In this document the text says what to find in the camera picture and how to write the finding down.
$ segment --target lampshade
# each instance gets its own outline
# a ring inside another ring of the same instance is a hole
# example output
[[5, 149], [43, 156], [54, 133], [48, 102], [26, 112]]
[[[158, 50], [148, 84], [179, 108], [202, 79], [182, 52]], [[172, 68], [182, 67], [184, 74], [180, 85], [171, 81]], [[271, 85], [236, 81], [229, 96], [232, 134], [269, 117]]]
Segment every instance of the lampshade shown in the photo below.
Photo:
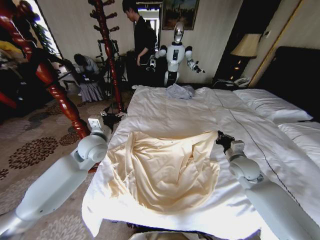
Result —
[[253, 33], [244, 35], [231, 54], [242, 57], [256, 57], [260, 36], [261, 34]]

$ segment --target picture frame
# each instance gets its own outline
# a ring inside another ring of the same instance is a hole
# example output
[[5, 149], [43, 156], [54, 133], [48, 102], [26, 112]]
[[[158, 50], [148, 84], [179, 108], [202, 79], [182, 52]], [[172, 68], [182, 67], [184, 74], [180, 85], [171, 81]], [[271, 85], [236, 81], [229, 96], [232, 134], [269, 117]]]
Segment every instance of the picture frame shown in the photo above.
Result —
[[173, 30], [178, 21], [185, 30], [193, 30], [199, 7], [199, 0], [163, 0], [162, 30]]

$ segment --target gray skirt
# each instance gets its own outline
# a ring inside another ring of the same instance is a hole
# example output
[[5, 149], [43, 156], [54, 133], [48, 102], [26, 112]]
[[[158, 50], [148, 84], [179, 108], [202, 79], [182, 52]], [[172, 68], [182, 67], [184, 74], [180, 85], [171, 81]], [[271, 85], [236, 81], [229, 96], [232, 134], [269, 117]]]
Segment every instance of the gray skirt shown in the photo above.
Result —
[[105, 99], [105, 94], [97, 82], [80, 83], [83, 102], [95, 102]]

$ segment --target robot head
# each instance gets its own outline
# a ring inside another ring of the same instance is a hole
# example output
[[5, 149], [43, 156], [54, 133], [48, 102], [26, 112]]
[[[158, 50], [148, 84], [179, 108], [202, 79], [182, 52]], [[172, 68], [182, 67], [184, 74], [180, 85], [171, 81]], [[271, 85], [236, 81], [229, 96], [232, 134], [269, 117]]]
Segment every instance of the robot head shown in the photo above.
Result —
[[185, 26], [181, 21], [178, 21], [174, 27], [174, 41], [178, 44], [184, 36]]

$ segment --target black shirt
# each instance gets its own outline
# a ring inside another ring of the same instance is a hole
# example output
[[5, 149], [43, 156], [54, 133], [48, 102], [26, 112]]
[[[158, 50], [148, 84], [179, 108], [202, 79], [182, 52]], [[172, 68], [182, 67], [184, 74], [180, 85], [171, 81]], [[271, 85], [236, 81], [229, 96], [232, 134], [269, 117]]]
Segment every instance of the black shirt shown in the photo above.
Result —
[[137, 57], [144, 48], [148, 49], [148, 52], [140, 58], [141, 63], [147, 62], [150, 56], [155, 54], [156, 41], [157, 36], [155, 31], [153, 29], [147, 28], [144, 18], [140, 16], [134, 28], [135, 56]]

